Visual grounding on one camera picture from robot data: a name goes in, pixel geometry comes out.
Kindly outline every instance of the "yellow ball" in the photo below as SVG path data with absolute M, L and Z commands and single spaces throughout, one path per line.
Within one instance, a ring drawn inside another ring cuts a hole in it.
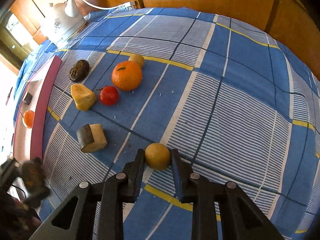
M 150 144 L 144 154 L 146 163 L 154 170 L 165 170 L 171 162 L 171 155 L 166 146 L 161 143 Z
M 137 63 L 141 68 L 143 68 L 144 65 L 144 58 L 140 54 L 134 54 L 129 57 L 129 61 L 133 61 Z

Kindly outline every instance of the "blue plaid tablecloth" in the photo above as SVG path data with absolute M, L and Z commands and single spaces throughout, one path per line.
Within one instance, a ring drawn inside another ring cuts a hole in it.
M 74 63 L 89 61 L 83 83 L 95 91 L 111 85 L 113 68 L 134 53 L 146 59 L 140 87 L 120 92 L 115 106 L 78 111 L 68 78 Z M 44 129 L 51 210 L 79 182 L 101 182 L 138 148 L 161 142 L 209 180 L 235 181 L 285 239 L 303 239 L 320 205 L 320 84 L 286 46 L 247 23 L 186 8 L 93 13 L 68 46 L 47 41 L 28 57 L 17 102 L 52 55 L 62 64 Z M 76 141 L 87 123 L 106 131 L 108 145 L 94 154 L 81 153 Z M 190 239 L 192 205 L 174 194 L 170 168 L 146 168 L 138 201 L 123 206 L 124 238 Z

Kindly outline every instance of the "red cherry tomato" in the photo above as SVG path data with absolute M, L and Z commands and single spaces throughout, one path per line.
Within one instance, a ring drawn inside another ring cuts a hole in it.
M 99 94 L 100 102 L 106 106 L 112 106 L 119 100 L 119 92 L 113 86 L 105 86 Z

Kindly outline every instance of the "black wire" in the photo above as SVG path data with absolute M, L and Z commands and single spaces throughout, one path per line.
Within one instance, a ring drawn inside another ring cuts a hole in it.
M 24 193 L 24 198 L 27 199 L 27 195 L 26 195 L 26 193 L 24 192 L 24 190 L 22 188 L 19 188 L 19 187 L 15 186 L 15 185 L 11 185 L 11 186 L 21 190 Z

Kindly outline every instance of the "white cable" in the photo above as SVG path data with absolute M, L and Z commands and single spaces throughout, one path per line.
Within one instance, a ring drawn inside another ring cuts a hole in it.
M 94 8 L 100 9 L 100 10 L 110 10 L 110 9 L 119 8 L 119 5 L 118 6 L 114 6 L 114 7 L 110 7 L 110 8 L 105 8 L 105 7 L 100 7 L 100 6 L 93 5 L 93 4 L 89 3 L 86 0 L 82 0 L 82 1 L 84 1 L 87 5 L 90 5 L 91 7 L 94 7 Z

